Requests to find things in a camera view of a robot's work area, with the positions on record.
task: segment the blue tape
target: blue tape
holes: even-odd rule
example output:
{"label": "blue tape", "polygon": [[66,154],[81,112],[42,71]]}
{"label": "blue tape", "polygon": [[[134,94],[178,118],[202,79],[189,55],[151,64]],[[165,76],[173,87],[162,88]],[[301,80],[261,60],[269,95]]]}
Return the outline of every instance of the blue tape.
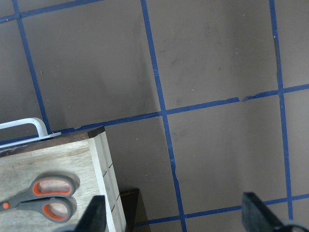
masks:
{"label": "blue tape", "polygon": [[258,93],[256,95],[248,96],[242,100],[242,102],[245,102],[247,100],[252,100],[252,99],[257,99],[257,98],[264,98],[264,97],[269,97],[269,96],[274,96],[278,95],[278,90],[271,90],[271,91],[266,91],[262,93]]}
{"label": "blue tape", "polygon": [[168,221],[176,221],[176,220],[179,220],[179,219],[180,219],[179,216],[158,218],[158,219],[153,219],[153,220],[149,220],[149,221],[143,221],[143,222],[136,223],[134,225],[134,227],[141,227],[141,226],[157,224],[157,223],[162,223],[162,222],[168,222]]}
{"label": "blue tape", "polygon": [[43,13],[48,13],[48,12],[52,12],[52,11],[58,11],[58,10],[62,10],[62,9],[66,9],[66,8],[71,8],[71,7],[75,7],[75,6],[81,6],[81,5],[86,5],[86,4],[90,4],[90,3],[94,3],[97,1],[103,1],[103,0],[76,0],[76,1],[70,1],[70,2],[66,2],[66,3],[62,3],[62,4],[58,4],[58,5],[54,5],[54,6],[47,6],[47,7],[43,7],[40,9],[35,9],[35,10],[31,10],[31,11],[26,11],[26,12],[22,12],[20,13],[21,17],[29,17],[29,16],[33,16],[33,15],[40,15]]}
{"label": "blue tape", "polygon": [[300,85],[300,86],[294,86],[294,87],[288,87],[283,90],[284,93],[291,93],[295,91],[301,91],[301,90],[306,90],[309,89],[309,84],[305,85]]}
{"label": "blue tape", "polygon": [[208,107],[213,107],[217,105],[225,105],[225,104],[230,104],[230,103],[235,103],[235,102],[240,102],[239,98],[230,98],[224,101],[211,101],[211,102],[206,102],[206,103],[201,103],[201,104],[196,104],[196,105],[189,105],[189,106],[184,106],[176,109],[170,109],[166,110],[166,113],[168,115],[171,114],[177,114],[181,112],[186,112],[186,111],[192,111],[192,110],[198,110],[198,109],[204,109]]}
{"label": "blue tape", "polygon": [[222,209],[213,209],[213,210],[208,210],[208,211],[203,211],[203,212],[198,212],[198,213],[187,214],[186,218],[196,218],[200,216],[220,214],[220,213],[232,212],[236,210],[241,210],[241,206],[238,205],[238,206],[227,207],[227,208],[222,208]]}
{"label": "blue tape", "polygon": [[[19,7],[18,7],[17,0],[12,0],[12,3],[13,3],[13,8],[14,8],[15,13],[19,14]],[[48,123],[47,115],[46,115],[46,112],[45,112],[42,94],[41,94],[41,91],[40,91],[40,88],[39,88],[39,83],[38,83],[38,80],[37,80],[37,76],[36,76],[36,73],[35,73],[35,70],[34,70],[33,61],[32,61],[32,58],[31,58],[31,53],[30,53],[28,42],[27,42],[24,25],[23,25],[23,22],[20,18],[17,19],[17,24],[18,24],[20,37],[21,37],[21,40],[22,40],[22,43],[23,43],[25,55],[26,55],[26,58],[27,58],[28,67],[29,67],[29,70],[30,70],[35,94],[36,94],[36,97],[37,97],[37,100],[38,100],[38,103],[39,103],[42,119],[43,119],[43,122],[45,123],[47,132],[50,134],[51,130],[50,130],[50,125]]]}
{"label": "blue tape", "polygon": [[111,120],[111,121],[107,121],[107,122],[99,122],[99,123],[88,124],[88,125],[81,126],[79,128],[67,128],[67,129],[57,130],[57,131],[53,131],[53,132],[54,133],[61,132],[62,134],[66,134],[66,133],[71,133],[71,132],[76,132],[76,131],[93,129],[93,128],[97,128],[97,127],[106,127],[106,126],[112,126],[112,125],[127,123],[127,122],[139,121],[139,120],[143,120],[143,119],[147,119],[147,118],[153,118],[153,117],[159,117],[159,116],[162,116],[161,112],[154,112],[154,113],[149,113],[149,114],[144,114],[144,115],[137,115],[137,116],[115,119],[115,120]]}
{"label": "blue tape", "polygon": [[0,17],[0,23],[8,22],[10,20],[17,19],[17,14],[8,15],[5,17]]}
{"label": "blue tape", "polygon": [[160,76],[159,76],[158,64],[156,61],[155,46],[154,46],[153,36],[151,32],[151,27],[150,27],[146,0],[140,0],[140,4],[141,4],[142,12],[143,12],[145,30],[146,30],[149,52],[150,52],[150,57],[151,57],[151,63],[152,63],[153,71],[154,71],[154,79],[155,79],[156,89],[157,89],[157,93],[159,97],[160,108],[162,112],[163,125],[164,125],[165,136],[166,136],[166,141],[167,141],[168,150],[169,150],[169,160],[170,160],[170,165],[172,169],[177,205],[178,205],[178,210],[179,210],[180,221],[182,224],[182,231],[186,232],[187,227],[186,227],[185,217],[184,217],[184,212],[183,212],[183,203],[181,199],[179,182],[176,176],[176,163],[175,163],[174,151],[173,151],[173,146],[172,146],[172,141],[171,141],[171,136],[170,136],[170,131],[169,131],[169,121],[168,121],[168,116],[167,116],[167,112],[165,108],[165,102],[164,102],[163,90],[162,90]]}
{"label": "blue tape", "polygon": [[[292,199],[293,199],[293,201],[309,199],[309,194],[294,196],[294,197],[292,197]],[[280,204],[280,203],[286,203],[286,202],[288,202],[287,198],[279,198],[279,199],[274,199],[274,200],[270,200],[270,201],[264,201],[264,204],[265,205],[272,205],[272,204]],[[192,213],[192,214],[186,214],[185,218],[196,218],[196,217],[213,215],[213,214],[228,213],[228,212],[238,211],[238,210],[241,210],[241,205],[227,207],[227,208],[221,208],[221,209],[202,211],[202,212],[197,212],[197,213]],[[153,220],[149,220],[149,221],[139,222],[135,226],[140,227],[140,226],[145,226],[145,225],[150,225],[150,224],[155,224],[155,223],[168,222],[168,221],[174,221],[174,220],[179,220],[179,219],[180,219],[179,216],[165,217],[165,218],[159,218],[159,219],[153,219]]]}
{"label": "blue tape", "polygon": [[8,16],[4,16],[4,17],[0,17],[0,23],[4,23],[4,22],[14,20],[14,19],[25,18],[25,17],[29,17],[29,16],[40,15],[40,14],[44,14],[44,13],[48,13],[48,12],[67,9],[67,8],[71,8],[71,7],[75,7],[75,6],[82,6],[82,5],[86,5],[86,4],[90,4],[90,3],[94,3],[94,2],[98,2],[98,1],[103,1],[103,0],[76,0],[76,1],[70,1],[70,2],[66,2],[66,3],[61,3],[61,4],[57,4],[57,5],[53,5],[53,6],[47,6],[47,7],[34,9],[34,10],[30,10],[30,11],[25,11],[25,12],[19,11],[18,2],[16,0],[12,0],[12,1],[14,1],[13,7],[14,7],[14,9],[16,9],[15,12],[18,12],[18,13],[8,15]]}
{"label": "blue tape", "polygon": [[292,200],[293,201],[298,201],[298,200],[303,200],[303,199],[308,199],[309,194],[304,194],[304,195],[299,195],[299,196],[293,196]]}
{"label": "blue tape", "polygon": [[[161,112],[154,112],[154,113],[149,113],[149,114],[144,114],[144,115],[137,115],[137,116],[131,116],[131,117],[125,117],[125,118],[120,118],[120,119],[115,119],[107,122],[99,122],[99,123],[94,123],[94,124],[88,124],[81,126],[79,128],[67,128],[67,129],[62,129],[62,130],[57,130],[53,131],[54,133],[56,132],[61,132],[62,134],[67,134],[67,133],[72,133],[76,131],[83,131],[83,130],[89,130],[89,129],[94,129],[97,127],[106,127],[106,126],[111,126],[111,125],[116,125],[116,124],[121,124],[121,123],[126,123],[126,122],[133,122],[133,121],[139,121],[147,118],[153,118],[153,117],[159,117],[162,116]],[[25,139],[31,139],[35,138],[38,136],[27,136],[27,137],[22,137],[22,138],[15,138],[15,139],[10,139],[10,140],[5,140],[5,141],[0,141],[0,145],[3,144],[9,144],[17,141],[22,141]]]}
{"label": "blue tape", "polygon": [[289,219],[293,220],[293,202],[292,202],[288,134],[287,134],[287,127],[286,127],[280,46],[279,46],[278,27],[277,27],[277,18],[276,18],[276,7],[275,7],[274,0],[269,0],[269,7],[270,7],[272,33],[274,36],[276,55],[277,55],[278,95],[279,95],[279,101],[280,101],[281,130],[282,130],[282,142],[283,142],[283,153],[284,153],[284,167],[285,167],[285,182],[286,182],[286,194],[287,194],[287,202],[288,202],[288,213],[289,213]]}

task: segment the wooden box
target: wooden box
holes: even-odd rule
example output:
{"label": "wooden box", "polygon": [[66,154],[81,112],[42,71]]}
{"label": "wooden box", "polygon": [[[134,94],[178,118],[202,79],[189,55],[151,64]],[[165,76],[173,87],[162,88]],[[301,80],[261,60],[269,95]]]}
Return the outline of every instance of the wooden box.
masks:
{"label": "wooden box", "polygon": [[79,187],[72,195],[77,208],[72,218],[58,224],[36,211],[10,209],[0,212],[1,231],[73,230],[95,195],[105,195],[107,231],[125,231],[125,216],[104,128],[0,150],[0,202],[27,190],[42,174],[78,178]]}

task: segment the white handle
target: white handle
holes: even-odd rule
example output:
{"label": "white handle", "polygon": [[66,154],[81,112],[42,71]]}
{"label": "white handle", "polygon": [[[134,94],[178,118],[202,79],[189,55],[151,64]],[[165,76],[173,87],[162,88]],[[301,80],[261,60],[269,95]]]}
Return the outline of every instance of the white handle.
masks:
{"label": "white handle", "polygon": [[38,131],[38,135],[39,135],[38,137],[13,142],[13,143],[10,143],[10,144],[0,145],[0,149],[4,148],[4,147],[15,146],[15,145],[19,145],[19,144],[26,144],[26,143],[34,142],[34,141],[37,141],[37,140],[48,139],[48,138],[55,137],[57,135],[61,135],[61,132],[48,134],[44,122],[37,117],[30,117],[30,118],[24,118],[24,119],[12,121],[12,122],[0,123],[0,130],[4,129],[4,128],[15,127],[15,126],[29,124],[29,123],[33,124],[36,127],[36,129]]}
{"label": "white handle", "polygon": [[44,122],[37,117],[30,117],[30,118],[24,118],[24,119],[12,121],[12,122],[1,123],[0,130],[4,128],[8,128],[8,127],[15,127],[15,126],[29,124],[29,123],[33,124],[36,127],[39,137],[44,137],[48,135]]}

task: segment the plywood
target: plywood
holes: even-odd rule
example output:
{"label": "plywood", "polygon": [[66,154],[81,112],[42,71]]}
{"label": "plywood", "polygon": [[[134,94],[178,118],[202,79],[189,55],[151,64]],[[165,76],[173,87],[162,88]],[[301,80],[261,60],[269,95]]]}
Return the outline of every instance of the plywood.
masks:
{"label": "plywood", "polygon": [[126,220],[112,164],[112,158],[103,132],[89,139],[89,147],[97,175],[99,191],[105,196],[107,223],[110,232],[124,232]]}
{"label": "plywood", "polygon": [[1,231],[61,231],[60,227],[78,223],[92,196],[100,191],[87,139],[0,158],[0,201],[26,190],[43,173],[63,172],[80,181],[72,196],[77,210],[68,222],[56,224],[38,212],[11,209],[0,213]]}

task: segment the floor tile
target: floor tile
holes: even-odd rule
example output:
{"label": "floor tile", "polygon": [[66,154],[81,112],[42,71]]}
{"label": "floor tile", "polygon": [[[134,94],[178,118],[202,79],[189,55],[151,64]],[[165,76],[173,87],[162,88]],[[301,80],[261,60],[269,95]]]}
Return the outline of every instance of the floor tile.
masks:
{"label": "floor tile", "polygon": [[267,0],[147,5],[167,109],[277,89]]}
{"label": "floor tile", "polygon": [[284,95],[288,130],[292,194],[309,193],[309,90]]}
{"label": "floor tile", "polygon": [[106,134],[119,190],[140,189],[136,222],[178,215],[162,118],[109,126]]}
{"label": "floor tile", "polygon": [[180,221],[168,221],[134,229],[134,232],[182,232]]}
{"label": "floor tile", "polygon": [[278,96],[169,115],[186,214],[286,197]]}
{"label": "floor tile", "polygon": [[[32,84],[16,21],[0,24],[0,123],[41,113]],[[34,126],[0,130],[0,141],[34,135]]]}
{"label": "floor tile", "polygon": [[14,14],[14,9],[11,0],[0,0],[0,17]]}
{"label": "floor tile", "polygon": [[[270,210],[280,219],[281,216],[287,217],[287,204],[280,203],[268,206]],[[202,217],[194,217],[186,220],[188,232],[199,231],[229,231],[245,232],[241,223],[241,211],[233,211]]]}
{"label": "floor tile", "polygon": [[69,2],[71,0],[20,0],[18,1],[20,11],[30,11],[46,6],[53,6],[65,2]]}
{"label": "floor tile", "polygon": [[277,0],[275,3],[283,84],[285,87],[308,84],[308,1]]}
{"label": "floor tile", "polygon": [[23,21],[52,130],[158,111],[140,1]]}
{"label": "floor tile", "polygon": [[309,228],[309,199],[293,201],[294,220]]}

